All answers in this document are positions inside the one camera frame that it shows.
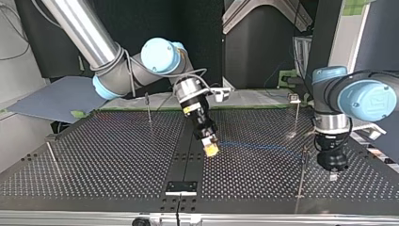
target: cable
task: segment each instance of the cable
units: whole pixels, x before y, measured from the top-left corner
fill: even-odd
[[[151,73],[155,76],[159,76],[159,77],[163,77],[163,78],[176,78],[176,77],[181,77],[180,79],[178,79],[174,85],[173,85],[173,89],[175,90],[176,84],[182,80],[184,77],[195,77],[197,79],[199,79],[199,81],[213,94],[215,94],[211,87],[205,82],[205,80],[202,78],[202,76],[204,74],[206,74],[206,72],[208,71],[207,69],[203,68],[203,69],[197,69],[188,73],[178,73],[178,74],[170,74],[170,75],[164,75],[164,74],[158,74],[158,73],[153,73],[150,70],[148,70],[144,65],[142,65],[140,62],[138,62],[137,60],[135,60],[134,58],[131,58],[132,61],[139,66],[140,68],[142,68],[143,70],[147,71],[148,73]]]
[[[6,9],[8,9],[10,12],[12,12],[12,14],[14,14],[14,16],[18,19],[18,21],[20,22],[20,27],[21,27],[21,30],[22,30],[22,32],[20,32],[18,29],[17,29],[17,27],[15,27],[15,25],[12,23],[12,21],[9,19],[9,17],[7,16],[7,14],[3,11],[3,9],[2,8],[6,8]],[[20,16],[18,15],[18,13],[14,10],[14,8],[11,8],[11,7],[9,7],[9,6],[7,6],[7,5],[0,5],[0,11],[2,12],[2,14],[4,15],[4,17],[6,18],[6,20],[7,20],[7,22],[12,26],[12,28],[15,30],[15,32],[17,32],[17,34],[21,37],[21,39],[23,39],[23,40],[25,40],[26,42],[28,42],[28,40],[27,40],[27,36],[26,36],[26,34],[24,33],[24,29],[23,29],[23,24],[22,24],[22,22],[21,22],[21,18],[20,18]]]
[[[29,50],[29,47],[30,47],[30,44],[28,43],[27,46],[26,46],[26,49],[25,49],[22,53],[20,53],[19,55],[10,56],[10,57],[6,57],[6,58],[0,58],[0,60],[1,60],[1,61],[4,61],[4,60],[11,60],[11,59],[14,59],[14,58],[21,57],[21,56],[23,56],[23,55],[25,55],[25,54],[27,53],[27,51]]]
[[[284,65],[284,63],[287,63],[286,60],[282,61],[277,67],[276,69],[272,72],[272,74],[264,81],[263,83],[263,87],[266,88],[266,83],[276,74],[276,72],[281,68],[282,65]]]
[[[10,11],[15,15],[15,17],[17,17],[17,19],[18,19],[19,22],[20,22],[20,26],[21,26],[22,32],[20,32],[20,31],[17,29],[17,27],[15,27],[15,25],[14,25],[14,24],[12,23],[12,21],[9,19],[9,17],[7,16],[7,14],[3,11],[3,8],[6,8],[6,9],[10,10]],[[18,58],[18,57],[21,57],[21,56],[25,55],[25,54],[27,53],[27,51],[29,50],[29,48],[30,48],[30,44],[29,44],[29,42],[28,42],[28,40],[27,40],[26,34],[24,33],[24,29],[23,29],[23,27],[22,27],[22,23],[21,23],[21,18],[20,18],[20,16],[18,15],[18,13],[17,13],[13,8],[11,8],[11,7],[9,7],[9,6],[5,5],[5,4],[1,4],[1,5],[0,5],[0,11],[1,11],[2,14],[6,17],[6,20],[7,20],[8,23],[12,26],[12,28],[15,30],[15,32],[17,32],[18,36],[20,36],[21,39],[24,40],[24,41],[27,43],[26,48],[24,49],[24,51],[23,51],[22,53],[20,53],[20,54],[18,54],[18,55],[16,55],[16,56],[10,56],[10,57],[5,57],[5,58],[0,58],[0,61],[11,60],[11,59]]]
[[[41,16],[43,16],[48,22],[50,22],[51,24],[59,27],[60,29],[62,29],[62,27],[57,24],[56,22],[54,22],[53,20],[51,20],[44,12],[43,10],[41,10],[41,8],[39,7],[38,3],[36,2],[36,0],[32,0],[33,5],[35,6],[35,8],[38,10],[38,12],[41,14]]]
[[[296,47],[295,47],[295,32],[296,32],[296,21],[297,21],[297,18],[298,18],[298,13],[299,13],[300,6],[301,6],[300,1],[298,1],[298,5],[296,7],[295,17],[294,17],[294,26],[293,26],[293,28],[294,28],[293,29],[293,50],[294,50],[294,57],[295,57],[294,61],[297,62],[298,67],[301,67],[301,65],[300,65],[300,62],[297,60]],[[314,99],[313,95],[311,94],[311,90],[309,89],[308,85],[306,84],[306,79],[302,75],[301,68],[299,68],[299,76],[302,78],[303,84],[305,85],[305,88],[308,91],[309,95],[312,97],[312,99]]]

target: metal frame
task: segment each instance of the metal frame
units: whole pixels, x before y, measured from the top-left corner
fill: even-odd
[[[24,212],[0,211],[0,225],[132,225],[135,218],[148,218],[162,225],[176,225],[174,214]],[[398,225],[398,217],[348,215],[195,215],[180,214],[182,225]]]
[[[291,23],[295,21],[298,0],[235,0],[223,15],[223,33],[229,33],[253,9],[260,6],[271,6],[279,10]],[[300,6],[297,13],[296,27],[305,31],[311,25],[312,19],[306,10]]]

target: black cable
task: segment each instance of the black cable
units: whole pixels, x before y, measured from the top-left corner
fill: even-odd
[[[295,32],[296,32],[296,21],[298,18],[298,13],[299,13],[299,9],[300,9],[300,1],[298,1],[298,5],[296,7],[296,11],[295,11],[295,17],[294,17],[294,31],[293,31],[293,51],[294,51],[294,61],[297,62],[298,64],[298,70],[299,70],[299,76],[302,78],[303,80],[303,85],[305,85],[305,88],[307,90],[307,92],[309,93],[309,95],[313,98],[313,95],[311,94],[311,90],[309,89],[308,85],[306,84],[306,79],[303,77],[302,71],[301,71],[301,66],[300,66],[300,62],[297,60],[297,54],[296,54],[296,47],[295,47]]]
[[[20,53],[19,55],[16,56],[10,56],[10,57],[6,57],[6,58],[0,58],[0,60],[10,60],[10,59],[14,59],[14,58],[18,58],[18,57],[22,57],[23,55],[25,55],[27,53],[27,51],[29,50],[30,44],[28,43],[26,46],[26,49]]]

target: metal rod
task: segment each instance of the metal rod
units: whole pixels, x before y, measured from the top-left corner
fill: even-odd
[[[55,162],[58,162],[58,161],[56,160],[56,156],[54,155],[53,148],[51,147],[50,142],[47,141],[46,144],[47,144],[47,148],[49,148],[49,151],[50,151],[50,154],[51,154],[53,160],[54,160]]]
[[[118,46],[87,0],[42,0],[93,68],[114,60]]]

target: green tape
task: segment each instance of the green tape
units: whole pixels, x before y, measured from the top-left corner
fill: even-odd
[[[343,16],[361,15],[367,0],[346,0],[343,7]]]
[[[76,118],[76,119],[83,119],[88,116],[86,112],[81,111],[81,110],[73,110],[71,111],[71,114]]]
[[[279,88],[295,88],[295,85],[288,85],[288,83],[282,81],[282,77],[297,77],[295,69],[290,71],[279,71]]]

